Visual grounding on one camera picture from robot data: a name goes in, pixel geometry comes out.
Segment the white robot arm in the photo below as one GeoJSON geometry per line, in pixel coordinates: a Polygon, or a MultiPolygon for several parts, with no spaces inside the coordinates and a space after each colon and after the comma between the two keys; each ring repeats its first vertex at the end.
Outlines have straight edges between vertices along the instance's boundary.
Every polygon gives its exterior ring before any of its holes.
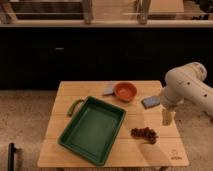
{"type": "Polygon", "coordinates": [[[213,87],[204,83],[205,66],[191,62],[169,70],[165,74],[165,87],[160,93],[160,103],[166,112],[173,112],[185,99],[199,105],[213,124],[213,87]]]}

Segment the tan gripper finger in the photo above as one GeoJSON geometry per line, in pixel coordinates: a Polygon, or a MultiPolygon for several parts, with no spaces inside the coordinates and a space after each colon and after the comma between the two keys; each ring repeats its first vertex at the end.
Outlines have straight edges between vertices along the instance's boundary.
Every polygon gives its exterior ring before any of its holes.
{"type": "Polygon", "coordinates": [[[172,110],[163,109],[162,110],[162,124],[164,126],[169,126],[174,120],[176,112],[172,110]]]}

